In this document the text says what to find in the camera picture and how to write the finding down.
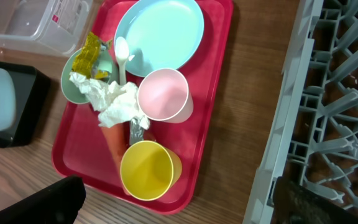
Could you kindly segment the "orange carrot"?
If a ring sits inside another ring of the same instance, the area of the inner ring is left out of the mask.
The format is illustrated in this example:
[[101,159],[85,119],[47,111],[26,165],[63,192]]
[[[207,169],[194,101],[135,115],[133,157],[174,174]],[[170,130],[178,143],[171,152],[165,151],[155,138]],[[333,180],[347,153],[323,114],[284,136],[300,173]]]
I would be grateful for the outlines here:
[[124,153],[127,150],[126,145],[126,125],[119,123],[111,128],[101,127],[103,136],[106,139],[109,151],[112,155],[116,171],[120,177],[121,161]]

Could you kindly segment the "white tissue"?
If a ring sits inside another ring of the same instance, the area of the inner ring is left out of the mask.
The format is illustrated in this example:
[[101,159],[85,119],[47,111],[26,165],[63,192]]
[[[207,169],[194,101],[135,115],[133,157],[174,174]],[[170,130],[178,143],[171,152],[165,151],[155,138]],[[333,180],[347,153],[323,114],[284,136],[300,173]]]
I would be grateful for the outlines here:
[[85,95],[93,109],[99,112],[101,127],[111,128],[136,119],[142,128],[149,129],[150,120],[138,104],[139,88],[136,84],[127,82],[125,85],[119,85],[116,81],[108,84],[93,78],[87,79],[76,72],[70,72],[69,81]]

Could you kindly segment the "light blue plate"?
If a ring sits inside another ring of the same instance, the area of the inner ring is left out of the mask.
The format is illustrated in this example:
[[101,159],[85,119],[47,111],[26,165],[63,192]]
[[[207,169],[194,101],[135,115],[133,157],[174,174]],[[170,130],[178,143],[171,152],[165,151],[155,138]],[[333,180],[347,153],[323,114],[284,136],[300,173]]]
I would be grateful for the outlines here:
[[195,0],[140,0],[124,14],[114,38],[125,38],[134,56],[126,71],[146,77],[154,70],[184,66],[203,33],[204,16]]

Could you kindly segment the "red silver candy wrapper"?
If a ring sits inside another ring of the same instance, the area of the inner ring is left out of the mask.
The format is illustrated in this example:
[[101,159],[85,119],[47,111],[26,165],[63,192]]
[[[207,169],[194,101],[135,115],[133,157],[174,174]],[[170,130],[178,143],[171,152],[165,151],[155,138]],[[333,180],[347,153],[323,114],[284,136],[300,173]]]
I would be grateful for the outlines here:
[[133,118],[130,121],[129,145],[131,146],[143,140],[144,140],[144,128],[141,127],[140,121],[138,119]]

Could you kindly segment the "yellow snack wrapper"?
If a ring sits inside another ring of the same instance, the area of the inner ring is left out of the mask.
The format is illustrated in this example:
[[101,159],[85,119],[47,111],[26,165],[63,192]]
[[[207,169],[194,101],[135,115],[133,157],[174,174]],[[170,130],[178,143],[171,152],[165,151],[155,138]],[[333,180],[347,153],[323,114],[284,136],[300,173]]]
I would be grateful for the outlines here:
[[95,63],[101,53],[109,50],[112,46],[112,40],[102,41],[97,35],[90,32],[87,35],[84,46],[80,53],[75,57],[72,65],[72,72],[84,75],[87,79],[94,78],[101,80],[107,78],[109,72],[95,68]]

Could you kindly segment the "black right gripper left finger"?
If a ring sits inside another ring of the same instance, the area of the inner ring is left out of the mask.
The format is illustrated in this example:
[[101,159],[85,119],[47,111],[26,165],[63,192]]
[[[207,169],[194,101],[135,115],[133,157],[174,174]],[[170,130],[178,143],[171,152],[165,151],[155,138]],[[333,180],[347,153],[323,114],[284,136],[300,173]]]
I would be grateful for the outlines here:
[[71,175],[1,210],[0,224],[73,223],[85,198],[83,179]]

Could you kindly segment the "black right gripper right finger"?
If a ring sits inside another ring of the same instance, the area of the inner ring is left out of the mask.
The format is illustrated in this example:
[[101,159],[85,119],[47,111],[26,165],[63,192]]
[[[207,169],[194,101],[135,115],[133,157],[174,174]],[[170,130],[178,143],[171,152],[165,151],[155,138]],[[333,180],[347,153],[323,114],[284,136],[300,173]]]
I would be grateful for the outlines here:
[[358,217],[285,177],[276,181],[273,205],[280,224],[358,224]]

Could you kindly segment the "green bowl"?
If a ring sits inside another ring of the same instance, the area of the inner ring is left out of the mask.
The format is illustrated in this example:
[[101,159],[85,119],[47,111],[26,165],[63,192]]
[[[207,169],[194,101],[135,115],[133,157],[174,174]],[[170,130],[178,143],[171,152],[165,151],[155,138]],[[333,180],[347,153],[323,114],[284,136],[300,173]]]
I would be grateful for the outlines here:
[[[69,81],[71,68],[74,62],[75,57],[81,52],[81,49],[73,53],[73,55],[66,62],[62,76],[60,79],[60,86],[65,98],[71,103],[83,105],[87,104],[90,101],[86,98],[84,94],[75,86],[75,84]],[[103,81],[110,84],[113,81],[119,80],[119,70],[114,60],[112,59],[109,51],[104,51],[99,59],[96,61],[95,68],[103,71],[109,72],[108,78],[104,78]]]

